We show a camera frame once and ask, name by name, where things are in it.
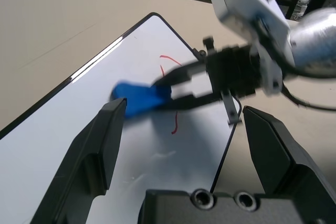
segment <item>white board surface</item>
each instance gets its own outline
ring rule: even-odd
[[[29,223],[75,136],[110,100],[120,80],[152,83],[194,61],[159,16],[120,37],[72,75],[72,81],[0,140],[0,223]],[[205,74],[173,95],[211,91]],[[223,103],[152,112],[124,123],[110,190],[97,197],[87,223],[136,224],[146,189],[210,190],[232,127]]]

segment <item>red marker line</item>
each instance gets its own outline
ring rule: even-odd
[[[161,65],[160,65],[160,68],[161,68],[162,76],[164,76],[164,71]]]
[[[176,112],[176,114],[175,114],[175,129],[172,131],[172,135],[174,135],[177,132],[177,128],[178,128],[177,114],[178,114],[178,112]]]
[[[177,60],[174,60],[173,58],[166,56],[166,55],[161,55],[160,58],[166,58],[166,59],[170,59],[172,61],[174,61],[176,64],[179,64],[180,66],[182,66],[181,63],[179,63]]]
[[[171,58],[169,56],[161,55],[160,58],[170,59],[170,60],[174,61],[175,63],[179,64],[180,66],[182,66],[178,61],[174,60],[173,58]],[[164,76],[164,71],[163,71],[163,68],[162,68],[161,65],[160,65],[160,68],[161,68],[162,76]],[[175,114],[175,129],[172,131],[172,135],[174,135],[177,132],[177,129],[178,129],[178,126],[179,126],[177,124],[177,115],[178,115],[178,112],[176,112],[176,114]]]

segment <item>table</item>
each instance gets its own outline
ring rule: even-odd
[[[161,14],[197,49],[203,48],[202,39],[208,35],[214,36],[216,47],[245,43],[219,23],[210,4],[192,0],[0,0],[0,3],[7,6],[0,13],[0,129],[150,12]],[[297,79],[288,83],[288,88],[312,102],[336,101],[333,82]],[[336,188],[335,114],[300,109],[282,96],[267,98],[262,91],[241,102],[282,120]],[[263,190],[251,162],[243,124],[236,128],[216,188],[228,193],[240,189],[252,193]]]

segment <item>blue object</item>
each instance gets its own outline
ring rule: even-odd
[[[125,118],[131,118],[171,100],[170,86],[144,86],[143,84],[120,82],[112,90],[113,99],[126,97]]]

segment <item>silver cylinder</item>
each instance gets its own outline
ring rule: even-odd
[[[296,67],[330,70],[336,62],[336,9],[308,14],[291,30],[288,39]]]

